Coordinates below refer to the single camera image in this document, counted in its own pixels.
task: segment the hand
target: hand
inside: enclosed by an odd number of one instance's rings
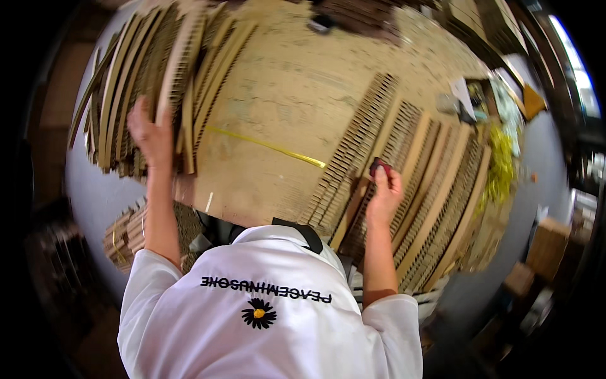
[[[404,199],[402,179],[395,170],[390,170],[388,177],[385,169],[379,166],[375,172],[374,182],[376,191],[366,207],[366,224],[369,229],[389,229],[393,216]]]
[[[128,114],[130,135],[145,156],[149,168],[163,168],[172,171],[172,111],[168,108],[164,110],[160,125],[151,122],[148,114],[147,98],[141,96]]]

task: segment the white shirt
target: white shirt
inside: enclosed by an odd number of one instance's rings
[[[182,276],[139,251],[118,347],[132,378],[421,378],[416,301],[360,313],[338,258],[296,229],[247,229]]]

